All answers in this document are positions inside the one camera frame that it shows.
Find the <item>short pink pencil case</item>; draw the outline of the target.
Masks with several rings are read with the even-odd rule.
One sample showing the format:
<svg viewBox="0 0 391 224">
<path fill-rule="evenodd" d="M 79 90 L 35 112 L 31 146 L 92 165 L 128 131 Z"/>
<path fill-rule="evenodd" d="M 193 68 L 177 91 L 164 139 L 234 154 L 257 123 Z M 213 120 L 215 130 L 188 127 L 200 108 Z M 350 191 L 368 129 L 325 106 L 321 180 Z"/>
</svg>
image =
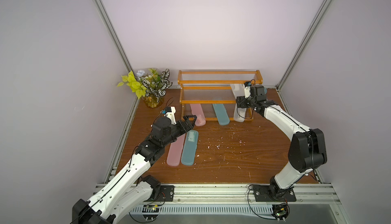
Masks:
<svg viewBox="0 0 391 224">
<path fill-rule="evenodd" d="M 204 126 L 206 124 L 206 118 L 201 104 L 190 104 L 190 108 L 192 115 L 197 116 L 195 125 L 198 127 Z"/>
</svg>

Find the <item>long clear white pencil case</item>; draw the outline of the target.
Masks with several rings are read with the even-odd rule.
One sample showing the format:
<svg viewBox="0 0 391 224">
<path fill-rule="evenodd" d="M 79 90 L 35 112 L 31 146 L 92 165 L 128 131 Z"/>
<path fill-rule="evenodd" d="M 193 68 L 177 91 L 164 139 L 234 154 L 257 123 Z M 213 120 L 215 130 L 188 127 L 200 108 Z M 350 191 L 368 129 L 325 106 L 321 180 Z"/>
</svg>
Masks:
<svg viewBox="0 0 391 224">
<path fill-rule="evenodd" d="M 245 86 L 243 83 L 233 83 L 230 84 L 230 87 L 235 100 L 239 99 L 239 101 L 242 101 L 245 99 Z"/>
</svg>

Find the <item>long teal pencil case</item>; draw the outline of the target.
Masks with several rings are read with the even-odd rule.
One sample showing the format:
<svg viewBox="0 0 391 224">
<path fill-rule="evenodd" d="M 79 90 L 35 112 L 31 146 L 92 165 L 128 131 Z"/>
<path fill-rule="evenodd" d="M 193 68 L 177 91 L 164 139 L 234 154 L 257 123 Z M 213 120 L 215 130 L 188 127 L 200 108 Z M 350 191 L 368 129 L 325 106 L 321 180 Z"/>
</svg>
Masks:
<svg viewBox="0 0 391 224">
<path fill-rule="evenodd" d="M 197 145 L 198 145 L 199 132 L 190 130 L 186 134 L 182 155 L 181 163 L 185 166 L 192 166 L 194 164 L 194 158 L 196 156 Z"/>
</svg>

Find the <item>long pink pencil case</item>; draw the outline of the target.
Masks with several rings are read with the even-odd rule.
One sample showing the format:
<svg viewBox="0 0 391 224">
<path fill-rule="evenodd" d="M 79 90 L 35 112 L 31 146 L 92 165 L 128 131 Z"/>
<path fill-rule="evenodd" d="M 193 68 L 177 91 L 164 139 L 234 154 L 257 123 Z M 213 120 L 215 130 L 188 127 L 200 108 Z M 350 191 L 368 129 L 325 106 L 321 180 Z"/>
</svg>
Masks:
<svg viewBox="0 0 391 224">
<path fill-rule="evenodd" d="M 167 164 L 171 167 L 177 167 L 181 162 L 182 150 L 185 142 L 186 134 L 183 134 L 177 138 L 177 140 L 170 144 Z"/>
</svg>

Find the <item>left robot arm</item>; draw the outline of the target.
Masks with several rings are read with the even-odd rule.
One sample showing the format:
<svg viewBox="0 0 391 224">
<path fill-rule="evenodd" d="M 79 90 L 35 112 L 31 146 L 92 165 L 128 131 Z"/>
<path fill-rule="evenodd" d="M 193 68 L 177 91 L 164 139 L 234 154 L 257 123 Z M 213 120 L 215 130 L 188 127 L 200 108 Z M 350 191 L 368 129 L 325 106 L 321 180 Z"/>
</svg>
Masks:
<svg viewBox="0 0 391 224">
<path fill-rule="evenodd" d="M 80 199 L 74 204 L 72 223 L 116 224 L 142 202 L 157 199 L 160 193 L 157 179 L 148 175 L 138 185 L 135 182 L 159 160 L 167 145 L 194 128 L 196 120 L 195 115 L 179 121 L 173 116 L 158 118 L 122 170 L 87 201 Z"/>
</svg>

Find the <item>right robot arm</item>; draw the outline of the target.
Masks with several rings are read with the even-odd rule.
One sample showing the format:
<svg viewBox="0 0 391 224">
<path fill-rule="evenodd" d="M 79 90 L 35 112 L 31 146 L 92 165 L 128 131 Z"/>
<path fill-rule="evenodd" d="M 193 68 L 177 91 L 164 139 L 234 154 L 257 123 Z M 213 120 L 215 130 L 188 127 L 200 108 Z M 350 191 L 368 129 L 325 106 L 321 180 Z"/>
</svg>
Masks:
<svg viewBox="0 0 391 224">
<path fill-rule="evenodd" d="M 271 199 L 282 199 L 305 174 L 327 163 L 324 133 L 300 123 L 273 100 L 268 100 L 264 86 L 247 81 L 231 84 L 231 90 L 239 117 L 245 120 L 245 110 L 251 109 L 274 123 L 291 140 L 288 163 L 270 180 L 267 192 Z"/>
</svg>

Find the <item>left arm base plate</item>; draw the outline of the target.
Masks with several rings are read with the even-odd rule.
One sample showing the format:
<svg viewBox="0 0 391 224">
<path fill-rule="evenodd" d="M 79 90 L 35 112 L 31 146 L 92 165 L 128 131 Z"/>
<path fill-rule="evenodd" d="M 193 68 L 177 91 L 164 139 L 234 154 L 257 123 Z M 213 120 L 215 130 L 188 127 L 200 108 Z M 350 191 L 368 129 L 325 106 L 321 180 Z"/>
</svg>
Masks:
<svg viewBox="0 0 391 224">
<path fill-rule="evenodd" d="M 154 188 L 148 201 L 155 202 L 172 202 L 174 199 L 175 186 L 161 185 Z"/>
</svg>

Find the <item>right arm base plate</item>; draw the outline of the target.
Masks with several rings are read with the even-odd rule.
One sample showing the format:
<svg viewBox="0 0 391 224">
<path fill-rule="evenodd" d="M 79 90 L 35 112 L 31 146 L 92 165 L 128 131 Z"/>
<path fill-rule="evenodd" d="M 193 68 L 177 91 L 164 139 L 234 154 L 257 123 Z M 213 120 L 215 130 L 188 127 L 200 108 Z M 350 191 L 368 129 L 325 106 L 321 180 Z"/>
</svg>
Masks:
<svg viewBox="0 0 391 224">
<path fill-rule="evenodd" d="M 270 185 L 252 185 L 256 202 L 296 202 L 297 198 L 293 188 L 279 189 Z"/>
</svg>

